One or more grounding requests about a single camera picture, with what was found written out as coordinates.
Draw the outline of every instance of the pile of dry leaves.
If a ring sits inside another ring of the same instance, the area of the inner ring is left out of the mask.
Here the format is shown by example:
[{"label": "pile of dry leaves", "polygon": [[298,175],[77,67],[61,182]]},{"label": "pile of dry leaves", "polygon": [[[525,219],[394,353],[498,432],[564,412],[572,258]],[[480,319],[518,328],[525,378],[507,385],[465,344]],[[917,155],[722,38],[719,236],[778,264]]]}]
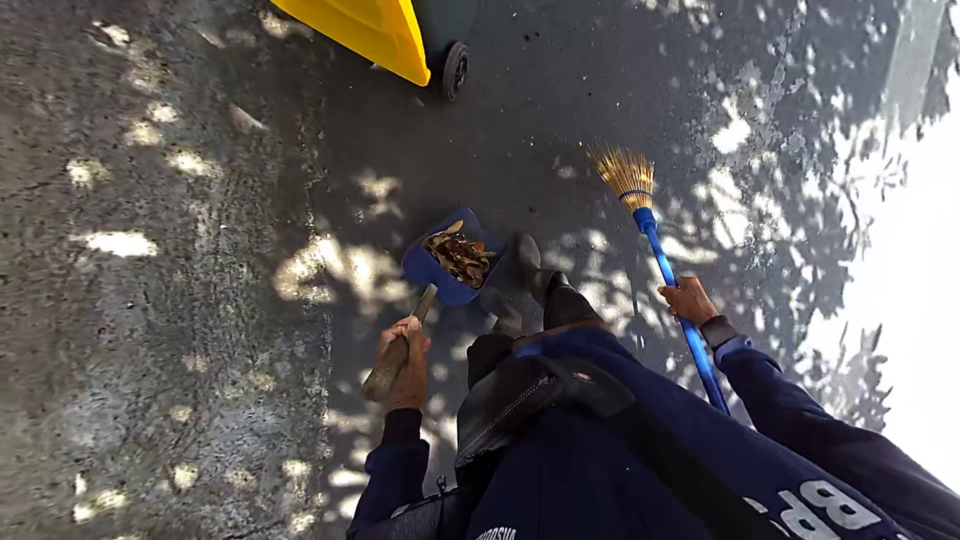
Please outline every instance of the pile of dry leaves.
[{"label": "pile of dry leaves", "polygon": [[490,258],[496,253],[487,251],[483,242],[467,241],[460,233],[463,226],[464,220],[461,219],[446,231],[427,236],[423,247],[447,273],[478,289],[490,270]]}]

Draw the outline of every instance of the black wheel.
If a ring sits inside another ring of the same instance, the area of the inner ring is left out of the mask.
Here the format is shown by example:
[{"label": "black wheel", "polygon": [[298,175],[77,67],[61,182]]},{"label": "black wheel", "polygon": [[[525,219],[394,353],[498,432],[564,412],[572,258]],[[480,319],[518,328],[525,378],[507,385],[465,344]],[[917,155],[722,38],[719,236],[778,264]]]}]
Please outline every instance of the black wheel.
[{"label": "black wheel", "polygon": [[446,61],[444,62],[444,80],[441,93],[447,101],[456,101],[457,94],[460,92],[460,85],[467,78],[469,64],[467,46],[457,41],[446,53]]}]

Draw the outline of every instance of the blue dustpan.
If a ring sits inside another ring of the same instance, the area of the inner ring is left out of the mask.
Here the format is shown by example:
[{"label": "blue dustpan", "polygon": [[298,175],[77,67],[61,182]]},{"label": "blue dustpan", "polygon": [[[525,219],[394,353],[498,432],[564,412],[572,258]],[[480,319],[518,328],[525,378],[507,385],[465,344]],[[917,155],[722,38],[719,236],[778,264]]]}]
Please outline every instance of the blue dustpan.
[{"label": "blue dustpan", "polygon": [[[446,273],[442,266],[427,253],[423,247],[423,240],[430,234],[436,234],[453,225],[458,220],[464,220],[464,227],[461,233],[471,242],[484,242],[487,251],[496,252],[496,256],[490,259],[490,270],[487,271],[487,277],[479,289],[474,289],[456,278]],[[453,213],[444,218],[443,221],[434,226],[426,234],[414,240],[413,245],[407,249],[403,255],[403,273],[411,280],[426,287],[430,283],[437,285],[437,298],[447,306],[462,306],[473,300],[480,294],[480,290],[487,286],[493,270],[496,270],[503,255],[507,252],[507,244],[497,240],[492,234],[488,233],[480,226],[480,221],[473,211],[459,207]]]}]

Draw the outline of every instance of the rubber boot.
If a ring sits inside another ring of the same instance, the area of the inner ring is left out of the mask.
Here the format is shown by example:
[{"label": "rubber boot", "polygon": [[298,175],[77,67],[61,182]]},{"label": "rubber boot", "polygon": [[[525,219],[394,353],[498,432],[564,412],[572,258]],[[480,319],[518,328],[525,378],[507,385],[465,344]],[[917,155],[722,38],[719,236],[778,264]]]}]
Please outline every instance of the rubber boot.
[{"label": "rubber boot", "polygon": [[480,307],[496,318],[491,333],[505,333],[513,339],[523,335],[523,316],[500,289],[484,287],[480,293]]},{"label": "rubber boot", "polygon": [[540,248],[530,234],[521,233],[517,238],[516,256],[523,271],[523,282],[540,307],[546,302],[546,293],[551,287],[570,284],[560,270],[540,268]]}]

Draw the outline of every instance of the navy blue jacket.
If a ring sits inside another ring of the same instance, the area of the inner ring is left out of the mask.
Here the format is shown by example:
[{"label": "navy blue jacket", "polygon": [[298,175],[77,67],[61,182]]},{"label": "navy blue jacket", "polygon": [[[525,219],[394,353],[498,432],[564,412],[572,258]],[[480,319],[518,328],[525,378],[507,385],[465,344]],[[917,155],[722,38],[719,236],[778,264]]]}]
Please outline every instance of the navy blue jacket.
[{"label": "navy blue jacket", "polygon": [[[828,415],[746,336],[714,347],[714,361],[756,431],[644,368],[608,332],[546,336],[516,352],[529,355],[589,358],[620,379],[680,444],[790,538],[960,539],[955,493],[883,436]],[[351,529],[423,497],[429,447],[419,439],[419,421],[412,409],[388,415],[384,440],[367,458],[370,483]],[[605,425],[554,407],[500,462],[467,534],[527,538],[710,535]]]}]

